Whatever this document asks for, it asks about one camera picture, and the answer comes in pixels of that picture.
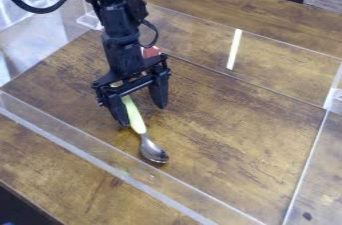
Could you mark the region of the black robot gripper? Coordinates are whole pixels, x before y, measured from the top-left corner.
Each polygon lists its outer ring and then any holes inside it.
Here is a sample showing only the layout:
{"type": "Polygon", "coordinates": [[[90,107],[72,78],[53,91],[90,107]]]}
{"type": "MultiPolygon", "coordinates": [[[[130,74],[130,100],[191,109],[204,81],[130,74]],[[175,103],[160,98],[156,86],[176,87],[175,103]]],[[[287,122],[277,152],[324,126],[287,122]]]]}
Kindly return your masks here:
{"type": "Polygon", "coordinates": [[[129,126],[126,108],[121,97],[146,87],[157,108],[168,103],[168,79],[171,70],[168,56],[161,53],[149,59],[141,56],[141,46],[136,38],[101,37],[109,70],[93,83],[100,106],[108,107],[110,115],[121,126],[129,126]]]}

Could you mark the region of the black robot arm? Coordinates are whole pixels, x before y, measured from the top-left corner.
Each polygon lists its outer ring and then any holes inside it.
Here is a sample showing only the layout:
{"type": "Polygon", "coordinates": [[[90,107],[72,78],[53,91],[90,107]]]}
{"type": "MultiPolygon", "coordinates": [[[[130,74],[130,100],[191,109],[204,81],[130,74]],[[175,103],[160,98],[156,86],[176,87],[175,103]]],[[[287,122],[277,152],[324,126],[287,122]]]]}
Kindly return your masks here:
{"type": "Polygon", "coordinates": [[[85,1],[104,27],[101,43],[108,62],[108,72],[92,83],[92,89],[97,103],[126,126],[129,119],[122,98],[132,92],[148,88],[153,104],[163,108],[168,103],[168,55],[142,55],[142,50],[153,46],[138,41],[138,27],[150,25],[145,20],[148,11],[142,0],[85,1]]]}

